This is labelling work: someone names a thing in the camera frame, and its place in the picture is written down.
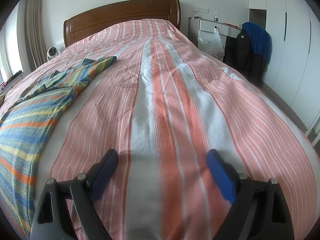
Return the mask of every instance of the white plastic bag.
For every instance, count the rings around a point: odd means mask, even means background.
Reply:
[[[198,38],[198,47],[203,52],[214,56],[216,59],[222,61],[224,57],[224,48],[218,33],[218,29],[215,30],[213,36],[208,38]]]

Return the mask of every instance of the charging cable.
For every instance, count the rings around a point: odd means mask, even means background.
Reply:
[[[191,22],[191,20],[196,20],[196,19],[202,19],[202,18],[199,15],[195,15],[195,16],[191,17],[191,19],[188,21],[187,28],[188,28],[188,32],[191,33],[191,34],[195,34],[197,32],[197,29],[195,30],[194,33],[189,31],[189,22]]]

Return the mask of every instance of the plastic bottle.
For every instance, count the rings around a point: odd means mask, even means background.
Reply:
[[[216,15],[214,16],[214,21],[218,22],[218,20],[219,20],[218,13],[216,12]]]

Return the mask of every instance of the pink striped bed sheet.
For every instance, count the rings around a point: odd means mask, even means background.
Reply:
[[[258,89],[170,22],[124,22],[71,45],[10,91],[0,116],[31,82],[102,56],[118,60],[71,121],[51,177],[72,179],[116,149],[118,169],[95,204],[114,240],[211,240],[230,208],[206,166],[212,148],[252,179],[277,178],[295,239],[308,234],[320,215],[311,144]]]

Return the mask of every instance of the headboard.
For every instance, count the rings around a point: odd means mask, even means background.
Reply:
[[[120,22],[145,18],[170,21],[180,29],[179,0],[129,0],[107,4],[66,20],[63,38],[66,47]]]

